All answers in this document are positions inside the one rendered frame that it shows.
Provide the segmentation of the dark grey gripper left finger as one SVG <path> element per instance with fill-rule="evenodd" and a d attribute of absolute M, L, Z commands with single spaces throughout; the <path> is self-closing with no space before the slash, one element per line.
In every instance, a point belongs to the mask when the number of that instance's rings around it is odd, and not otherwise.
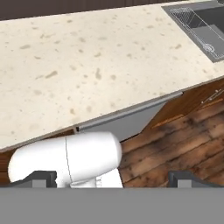
<path fill-rule="evenodd" d="M 56 188 L 56 171 L 34 171 L 26 178 L 8 184 L 8 187 L 17 188 Z"/>

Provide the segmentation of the brown wooden cupboard door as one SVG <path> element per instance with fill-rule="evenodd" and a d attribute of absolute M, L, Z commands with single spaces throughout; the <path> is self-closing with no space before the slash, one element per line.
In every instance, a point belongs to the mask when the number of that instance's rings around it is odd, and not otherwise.
<path fill-rule="evenodd" d="M 156 128 L 224 100 L 224 93 L 222 93 L 212 101 L 201 104 L 216 89 L 224 89 L 224 78 L 186 90 L 181 96 L 168 101 L 148 123 L 145 130 Z"/>

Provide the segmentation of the grey steel sink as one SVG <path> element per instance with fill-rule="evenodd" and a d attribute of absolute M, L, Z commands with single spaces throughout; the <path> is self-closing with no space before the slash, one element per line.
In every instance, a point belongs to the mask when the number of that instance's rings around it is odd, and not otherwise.
<path fill-rule="evenodd" d="M 224 61 L 224 0 L 174 4 L 163 10 L 213 63 Z"/>

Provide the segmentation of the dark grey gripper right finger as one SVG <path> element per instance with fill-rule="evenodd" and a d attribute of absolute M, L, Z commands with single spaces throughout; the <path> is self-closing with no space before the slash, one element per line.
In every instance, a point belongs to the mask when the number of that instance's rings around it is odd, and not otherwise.
<path fill-rule="evenodd" d="M 221 185 L 197 178 L 190 171 L 170 171 L 168 173 L 168 186 L 172 188 L 221 188 Z"/>

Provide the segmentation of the white rounded object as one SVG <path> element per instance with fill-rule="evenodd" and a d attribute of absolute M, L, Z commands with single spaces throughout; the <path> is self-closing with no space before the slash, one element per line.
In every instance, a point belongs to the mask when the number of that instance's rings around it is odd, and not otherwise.
<path fill-rule="evenodd" d="M 15 182 L 35 171 L 54 171 L 58 188 L 121 188 L 121 160 L 122 146 L 110 132 L 61 136 L 18 148 L 8 177 Z"/>

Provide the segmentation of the grey dishwasher front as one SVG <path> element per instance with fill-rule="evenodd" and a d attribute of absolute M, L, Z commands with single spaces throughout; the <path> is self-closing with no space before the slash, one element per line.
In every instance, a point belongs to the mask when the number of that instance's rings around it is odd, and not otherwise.
<path fill-rule="evenodd" d="M 181 91 L 166 94 L 107 115 L 101 115 L 79 123 L 76 131 L 78 133 L 110 131 L 119 141 L 126 140 L 139 134 L 167 102 L 182 94 Z"/>

